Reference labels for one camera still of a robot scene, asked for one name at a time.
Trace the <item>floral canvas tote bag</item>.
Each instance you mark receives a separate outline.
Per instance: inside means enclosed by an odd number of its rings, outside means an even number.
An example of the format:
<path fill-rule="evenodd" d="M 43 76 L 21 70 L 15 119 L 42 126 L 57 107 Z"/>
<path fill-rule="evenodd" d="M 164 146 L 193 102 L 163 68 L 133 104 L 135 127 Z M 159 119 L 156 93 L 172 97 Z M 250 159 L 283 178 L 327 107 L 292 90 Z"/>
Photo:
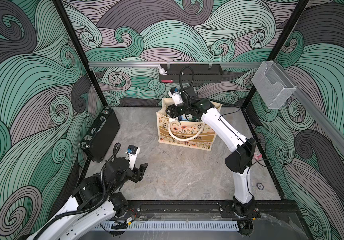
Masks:
<path fill-rule="evenodd" d="M 175 106 L 171 98 L 161 101 L 157 115 L 158 141 L 161 144 L 210 151 L 216 138 L 215 131 L 204 122 L 181 121 L 167 114 L 169 106 Z"/>

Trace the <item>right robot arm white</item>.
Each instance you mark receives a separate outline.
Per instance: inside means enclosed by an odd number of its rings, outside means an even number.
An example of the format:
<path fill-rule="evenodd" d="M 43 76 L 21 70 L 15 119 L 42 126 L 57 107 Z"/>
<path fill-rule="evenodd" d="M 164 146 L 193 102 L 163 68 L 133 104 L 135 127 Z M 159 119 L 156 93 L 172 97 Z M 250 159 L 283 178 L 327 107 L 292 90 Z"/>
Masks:
<path fill-rule="evenodd" d="M 235 213 L 242 218 L 257 217 L 249 174 L 255 154 L 256 140 L 247 138 L 237 131 L 207 99 L 194 104 L 176 105 L 173 103 L 166 108 L 166 113 L 172 117 L 173 121 L 181 115 L 195 116 L 223 140 L 231 151 L 231 154 L 225 159 L 225 164 L 233 172 Z"/>

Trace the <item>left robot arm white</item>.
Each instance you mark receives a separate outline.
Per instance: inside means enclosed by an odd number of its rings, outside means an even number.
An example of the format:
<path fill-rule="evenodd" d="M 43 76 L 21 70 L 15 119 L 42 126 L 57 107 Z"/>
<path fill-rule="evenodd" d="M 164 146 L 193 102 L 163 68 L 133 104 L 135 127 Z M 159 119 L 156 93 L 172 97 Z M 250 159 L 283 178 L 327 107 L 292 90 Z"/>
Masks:
<path fill-rule="evenodd" d="M 125 217 L 116 228 L 127 227 L 135 218 L 129 203 L 120 192 L 127 182 L 140 182 L 148 164 L 135 167 L 131 156 L 105 162 L 99 173 L 86 179 L 73 191 L 65 205 L 37 232 L 24 240 L 77 240 L 94 226 L 112 218 Z"/>

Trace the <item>black briefcase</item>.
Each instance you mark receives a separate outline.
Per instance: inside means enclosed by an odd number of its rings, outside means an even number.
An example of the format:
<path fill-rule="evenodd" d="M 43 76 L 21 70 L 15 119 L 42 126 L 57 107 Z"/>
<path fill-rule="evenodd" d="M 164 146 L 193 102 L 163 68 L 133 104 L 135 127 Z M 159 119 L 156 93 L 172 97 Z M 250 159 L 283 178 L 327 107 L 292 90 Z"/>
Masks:
<path fill-rule="evenodd" d="M 103 108 L 79 143 L 81 150 L 93 161 L 103 161 L 121 125 L 112 108 Z"/>

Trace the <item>white rabbit figurine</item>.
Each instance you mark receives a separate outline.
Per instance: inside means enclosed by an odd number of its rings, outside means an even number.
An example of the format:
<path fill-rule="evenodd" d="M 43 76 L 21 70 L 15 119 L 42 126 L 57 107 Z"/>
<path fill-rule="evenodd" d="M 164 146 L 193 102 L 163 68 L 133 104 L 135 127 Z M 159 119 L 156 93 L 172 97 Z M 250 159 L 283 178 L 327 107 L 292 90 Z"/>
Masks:
<path fill-rule="evenodd" d="M 167 75 L 168 72 L 165 68 L 163 68 L 161 65 L 158 65 L 158 69 L 159 69 L 159 74 L 160 75 Z"/>

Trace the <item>pink toy figure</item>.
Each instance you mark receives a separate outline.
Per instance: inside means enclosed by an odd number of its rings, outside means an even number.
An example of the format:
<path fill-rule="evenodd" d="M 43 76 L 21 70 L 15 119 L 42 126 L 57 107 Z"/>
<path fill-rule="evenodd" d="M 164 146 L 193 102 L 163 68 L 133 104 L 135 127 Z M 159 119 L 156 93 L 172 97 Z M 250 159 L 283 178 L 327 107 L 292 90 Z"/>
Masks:
<path fill-rule="evenodd" d="M 255 158 L 256 160 L 262 160 L 262 159 L 263 159 L 263 156 L 262 156 L 261 153 L 256 152 L 256 153 L 254 154 L 254 158 Z"/>

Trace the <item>black wall shelf tray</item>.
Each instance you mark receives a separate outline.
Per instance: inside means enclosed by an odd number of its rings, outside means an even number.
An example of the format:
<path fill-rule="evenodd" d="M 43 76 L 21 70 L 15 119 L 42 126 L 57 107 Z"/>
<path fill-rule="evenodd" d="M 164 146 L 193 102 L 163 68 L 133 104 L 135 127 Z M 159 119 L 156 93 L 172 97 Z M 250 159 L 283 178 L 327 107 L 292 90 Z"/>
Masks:
<path fill-rule="evenodd" d="M 220 65 L 188 65 L 188 64 L 162 64 L 168 72 L 167 75 L 159 74 L 161 83 L 179 83 L 181 76 L 182 83 L 190 83 L 194 79 L 194 84 L 201 83 L 220 83 L 224 72 Z"/>

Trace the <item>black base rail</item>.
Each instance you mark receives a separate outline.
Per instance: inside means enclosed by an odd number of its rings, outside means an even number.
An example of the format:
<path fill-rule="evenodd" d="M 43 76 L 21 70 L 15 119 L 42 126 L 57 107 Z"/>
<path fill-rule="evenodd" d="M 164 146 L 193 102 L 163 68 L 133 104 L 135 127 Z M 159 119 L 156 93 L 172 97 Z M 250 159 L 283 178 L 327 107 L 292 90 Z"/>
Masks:
<path fill-rule="evenodd" d="M 239 220 L 233 201 L 136 201 L 129 200 L 129 209 L 140 219 L 153 217 L 205 217 L 210 219 Z"/>

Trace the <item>clear acrylic wall box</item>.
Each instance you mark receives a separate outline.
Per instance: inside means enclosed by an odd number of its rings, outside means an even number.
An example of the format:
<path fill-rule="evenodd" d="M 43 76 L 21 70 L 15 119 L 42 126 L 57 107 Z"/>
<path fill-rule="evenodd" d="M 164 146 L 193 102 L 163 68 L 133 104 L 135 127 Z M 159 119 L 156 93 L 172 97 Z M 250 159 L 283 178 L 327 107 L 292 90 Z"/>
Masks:
<path fill-rule="evenodd" d="M 252 83 L 270 110 L 281 108 L 297 90 L 284 68 L 275 61 L 262 62 Z"/>

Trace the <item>black corner frame post left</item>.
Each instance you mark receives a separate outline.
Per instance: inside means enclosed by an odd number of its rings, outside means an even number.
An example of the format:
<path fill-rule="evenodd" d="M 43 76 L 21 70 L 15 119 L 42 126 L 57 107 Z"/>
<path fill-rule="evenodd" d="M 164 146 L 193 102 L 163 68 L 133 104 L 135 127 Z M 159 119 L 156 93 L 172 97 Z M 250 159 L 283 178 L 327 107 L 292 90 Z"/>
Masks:
<path fill-rule="evenodd" d="M 82 45 L 77 37 L 77 34 L 76 34 L 76 31 L 75 29 L 73 28 L 73 25 L 71 23 L 71 20 L 66 12 L 66 9 L 63 5 L 63 2 L 60 1 L 60 0 L 52 0 L 54 6 L 55 6 L 55 9 L 57 10 L 57 13 L 71 39 L 71 42 L 72 44 L 74 45 L 75 49 L 76 49 L 76 52 L 82 62 L 82 65 L 102 103 L 102 105 L 104 107 L 107 107 L 108 106 L 108 103 L 105 99 L 105 96 L 103 94 L 103 91 L 102 89 L 100 88 L 100 85 L 99 85 L 99 82 L 98 82 L 98 79 L 95 75 L 95 73 L 90 69 L 90 66 L 89 66 L 89 62 L 88 62 L 88 59 L 87 59 L 87 56 L 82 48 Z"/>

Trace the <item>black corner frame post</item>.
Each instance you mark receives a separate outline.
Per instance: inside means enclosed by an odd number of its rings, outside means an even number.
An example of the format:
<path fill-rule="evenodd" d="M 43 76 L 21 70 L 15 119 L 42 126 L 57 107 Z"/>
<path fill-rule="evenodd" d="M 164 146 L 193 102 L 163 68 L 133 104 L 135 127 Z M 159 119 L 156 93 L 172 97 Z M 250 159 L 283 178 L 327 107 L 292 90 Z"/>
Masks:
<path fill-rule="evenodd" d="M 75 29 L 73 28 L 73 25 L 71 23 L 71 20 L 66 12 L 66 9 L 63 5 L 63 2 L 60 1 L 60 0 L 52 0 L 54 6 L 55 6 L 55 9 L 57 10 L 57 13 L 71 39 L 71 42 L 72 44 L 74 45 L 75 49 L 76 49 L 76 52 L 82 62 L 82 65 L 102 103 L 102 105 L 104 107 L 107 107 L 108 106 L 108 103 L 105 99 L 105 96 L 103 94 L 103 91 L 102 89 L 100 88 L 100 85 L 99 85 L 99 82 L 98 82 L 98 79 L 95 75 L 95 73 L 90 69 L 90 66 L 89 66 L 89 62 L 88 62 L 88 59 L 87 59 L 87 56 L 82 48 L 82 45 L 77 37 L 77 34 L 76 34 L 76 31 Z"/>
<path fill-rule="evenodd" d="M 278 57 L 279 52 L 281 51 L 281 49 L 284 46 L 284 44 L 286 43 L 287 39 L 291 35 L 294 27 L 296 26 L 301 14 L 305 10 L 305 7 L 307 6 L 307 4 L 308 4 L 308 1 L 298 1 L 292 15 L 290 16 L 287 23 L 285 24 L 283 32 L 281 33 L 278 41 L 276 42 L 273 50 L 271 51 L 267 61 L 274 61 Z M 252 97 L 256 93 L 258 93 L 258 91 L 256 90 L 256 88 L 253 85 L 251 91 L 247 95 L 247 97 L 246 97 L 246 99 L 245 99 L 245 101 L 241 107 L 242 110 L 245 110 L 248 107 L 249 103 L 252 100 Z"/>

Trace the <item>aluminium wall rail right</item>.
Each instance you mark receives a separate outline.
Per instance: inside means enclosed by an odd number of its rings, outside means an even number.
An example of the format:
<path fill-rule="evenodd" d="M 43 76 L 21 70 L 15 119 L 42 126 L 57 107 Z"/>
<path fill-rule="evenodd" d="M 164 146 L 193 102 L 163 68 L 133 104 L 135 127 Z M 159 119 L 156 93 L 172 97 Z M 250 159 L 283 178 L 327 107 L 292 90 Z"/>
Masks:
<path fill-rule="evenodd" d="M 299 67 L 279 68 L 282 78 L 296 86 L 294 96 L 344 156 L 344 74 L 322 68 L 308 73 Z"/>

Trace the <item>black corner frame post right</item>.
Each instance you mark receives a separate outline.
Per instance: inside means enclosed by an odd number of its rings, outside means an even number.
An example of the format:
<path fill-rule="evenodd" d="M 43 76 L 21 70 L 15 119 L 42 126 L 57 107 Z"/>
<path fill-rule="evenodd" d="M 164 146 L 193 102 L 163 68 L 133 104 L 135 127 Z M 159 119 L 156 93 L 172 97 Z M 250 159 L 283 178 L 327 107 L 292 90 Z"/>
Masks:
<path fill-rule="evenodd" d="M 291 35 L 294 27 L 296 26 L 301 14 L 305 10 L 305 7 L 307 6 L 307 4 L 308 4 L 308 1 L 298 1 L 292 15 L 290 16 L 287 23 L 285 24 L 283 32 L 281 33 L 278 41 L 276 42 L 273 50 L 271 51 L 267 61 L 274 61 L 278 57 L 279 52 L 281 51 L 281 49 L 284 46 L 284 44 L 286 43 L 287 39 Z M 258 93 L 258 91 L 256 90 L 256 88 L 253 85 L 251 91 L 247 95 L 247 97 L 246 97 L 246 99 L 245 99 L 245 101 L 241 107 L 242 110 L 245 110 L 248 107 L 249 103 L 252 100 L 252 97 L 256 93 Z"/>

